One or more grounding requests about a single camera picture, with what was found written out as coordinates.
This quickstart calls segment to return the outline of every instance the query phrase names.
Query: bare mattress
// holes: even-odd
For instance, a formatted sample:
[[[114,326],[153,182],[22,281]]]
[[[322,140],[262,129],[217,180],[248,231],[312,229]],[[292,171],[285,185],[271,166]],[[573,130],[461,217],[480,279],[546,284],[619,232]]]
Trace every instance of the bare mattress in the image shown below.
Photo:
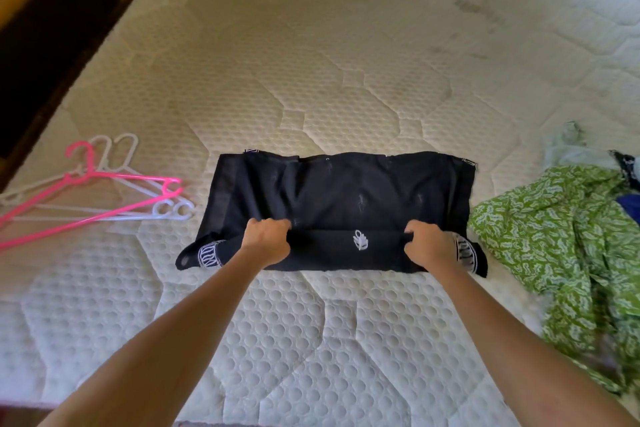
[[[58,404],[214,273],[174,261],[221,153],[441,151],[477,163],[476,204],[535,180],[543,136],[566,121],[592,147],[640,153],[639,102],[640,0],[135,0],[10,188],[69,170],[71,142],[131,132],[131,167],[182,178],[195,216],[1,252],[0,402]],[[56,199],[117,207],[124,189]],[[543,301],[500,264],[476,280],[540,329]],[[517,425],[442,287],[373,271],[260,273],[179,418]]]

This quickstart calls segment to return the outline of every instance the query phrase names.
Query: person's left arm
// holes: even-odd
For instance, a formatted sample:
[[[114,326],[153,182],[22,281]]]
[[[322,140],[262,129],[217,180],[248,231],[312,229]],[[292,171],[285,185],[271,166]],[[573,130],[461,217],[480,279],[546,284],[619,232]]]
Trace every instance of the person's left arm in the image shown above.
[[[258,272],[284,259],[288,220],[249,220],[213,277],[107,360],[40,427],[171,426]]]

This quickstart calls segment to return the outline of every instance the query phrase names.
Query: hand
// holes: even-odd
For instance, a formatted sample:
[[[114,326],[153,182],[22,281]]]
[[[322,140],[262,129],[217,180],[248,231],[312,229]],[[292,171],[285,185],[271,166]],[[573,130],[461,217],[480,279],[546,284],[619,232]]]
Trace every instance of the hand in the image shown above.
[[[263,268],[277,264],[291,251],[287,243],[287,231],[290,229],[289,220],[269,218],[258,221],[252,218],[246,224],[240,252],[252,254]]]
[[[413,240],[404,245],[404,253],[411,261],[433,272],[441,265],[456,263],[457,244],[451,233],[443,232],[438,225],[411,220],[404,233],[413,233]]]

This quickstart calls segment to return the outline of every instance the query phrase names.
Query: pile of clothes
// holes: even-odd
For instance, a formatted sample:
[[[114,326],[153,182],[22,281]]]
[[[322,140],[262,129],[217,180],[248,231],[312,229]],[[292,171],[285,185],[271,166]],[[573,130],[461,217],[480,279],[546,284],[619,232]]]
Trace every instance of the pile of clothes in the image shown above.
[[[575,123],[531,185],[478,204],[469,225],[530,291],[543,338],[608,391],[640,380],[640,158],[589,149]]]

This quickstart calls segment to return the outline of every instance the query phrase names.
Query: hanger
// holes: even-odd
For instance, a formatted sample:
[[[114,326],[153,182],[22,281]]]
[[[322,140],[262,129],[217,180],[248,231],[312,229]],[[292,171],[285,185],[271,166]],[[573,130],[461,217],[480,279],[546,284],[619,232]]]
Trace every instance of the hanger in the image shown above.
[[[109,157],[111,155],[111,148],[114,144],[120,143],[124,139],[131,140],[131,147],[127,152],[127,156],[124,159],[124,162],[120,164],[118,167],[109,167]],[[100,156],[100,161],[98,162],[95,170],[96,171],[104,171],[104,172],[128,172],[130,174],[141,175],[140,172],[132,169],[129,164],[131,164],[131,160],[133,155],[138,148],[138,144],[140,140],[135,133],[123,133],[119,135],[114,140],[111,140],[110,137],[106,135],[96,135],[89,139],[89,143],[92,146],[95,146],[98,142],[104,142],[104,151]],[[78,165],[76,169],[73,169],[71,173],[73,175],[80,175],[83,171],[83,166]],[[0,206],[3,205],[12,205],[19,204],[23,199],[25,193],[28,191],[42,187],[45,184],[51,183],[53,181],[58,181],[64,178],[65,174],[59,174],[57,176],[53,176],[51,178],[47,178],[44,180],[37,181],[35,183],[22,186],[17,189],[13,189],[11,191],[0,194]],[[159,196],[158,192],[154,192],[145,187],[141,187],[131,181],[125,179],[114,179],[115,181],[136,189],[147,196],[156,197]],[[157,190],[162,190],[162,185],[156,181],[147,181],[149,185],[155,187]],[[162,212],[161,209],[163,205],[168,206],[168,210]],[[98,208],[88,208],[81,206],[69,206],[69,205],[60,205],[60,204],[34,204],[35,208],[42,209],[53,209],[53,210],[69,210],[73,212],[85,212],[85,213],[105,213],[109,210],[106,209],[98,209]],[[195,209],[195,205],[192,201],[189,201],[185,197],[178,196],[175,199],[165,199],[163,201],[158,201],[153,204],[151,213],[149,212],[139,212],[139,211],[130,211],[119,213],[116,216],[109,216],[107,218],[101,218],[100,221],[130,221],[130,220],[188,220],[193,216],[193,210]],[[75,221],[79,216],[15,216],[12,218],[13,221]]]
[[[124,173],[124,172],[97,171],[94,168],[94,164],[93,164],[93,154],[94,154],[93,153],[93,147],[89,142],[86,142],[84,140],[81,140],[79,142],[71,144],[67,148],[67,150],[65,152],[65,155],[67,157],[71,157],[71,155],[78,148],[84,148],[86,150],[86,172],[84,174],[79,174],[79,175],[75,175],[73,172],[65,173],[63,175],[62,179],[59,180],[58,182],[54,183],[52,186],[46,188],[45,190],[43,190],[42,192],[40,192],[36,196],[32,197],[31,199],[28,199],[24,203],[19,204],[14,209],[12,209],[10,212],[5,213],[4,215],[0,216],[0,226],[3,223],[6,223],[7,221],[13,219],[14,217],[20,215],[21,213],[23,213],[23,212],[27,211],[28,209],[34,207],[35,205],[39,204],[46,197],[49,197],[49,196],[52,196],[53,194],[56,194],[62,188],[65,188],[65,187],[70,186],[70,185],[81,184],[81,183],[84,183],[84,182],[86,182],[87,180],[89,180],[91,178],[96,178],[96,177],[107,177],[107,178],[113,178],[113,179],[117,178],[117,179],[145,180],[145,181],[149,181],[149,182],[157,181],[158,184],[159,184],[159,182],[161,182],[162,184],[159,184],[159,186],[160,186],[162,194],[157,195],[155,197],[151,197],[150,199],[147,199],[145,201],[140,201],[140,203],[128,204],[126,206],[123,206],[121,208],[117,208],[115,210],[108,210],[106,212],[102,212],[102,213],[99,213],[97,215],[90,216],[88,218],[84,218],[82,220],[77,220],[77,221],[74,221],[72,223],[67,223],[65,225],[60,225],[58,227],[54,227],[52,229],[43,230],[41,232],[36,232],[34,234],[27,235],[27,236],[24,236],[24,237],[19,237],[19,238],[7,240],[7,241],[4,241],[4,242],[0,242],[0,250],[2,250],[4,248],[9,248],[9,247],[12,247],[12,246],[22,245],[24,243],[28,243],[30,241],[37,240],[39,238],[44,238],[44,237],[48,237],[48,236],[51,236],[51,235],[54,235],[54,234],[57,234],[57,233],[60,233],[60,232],[64,232],[66,230],[71,230],[71,229],[80,227],[82,225],[86,225],[87,223],[91,223],[93,221],[101,220],[102,218],[110,218],[110,217],[116,216],[116,215],[121,214],[121,213],[130,212],[131,210],[133,210],[135,208],[139,208],[141,206],[148,206],[150,204],[155,204],[155,203],[159,203],[161,201],[166,201],[167,199],[173,199],[174,197],[178,197],[180,195],[180,193],[183,191],[183,189],[181,187],[179,187],[176,190],[170,190],[169,189],[169,185],[172,184],[172,183],[176,183],[178,185],[181,184],[182,180],[180,180],[179,178],[175,178],[175,177],[156,177],[156,176],[143,176],[141,174],[127,174],[127,173]]]

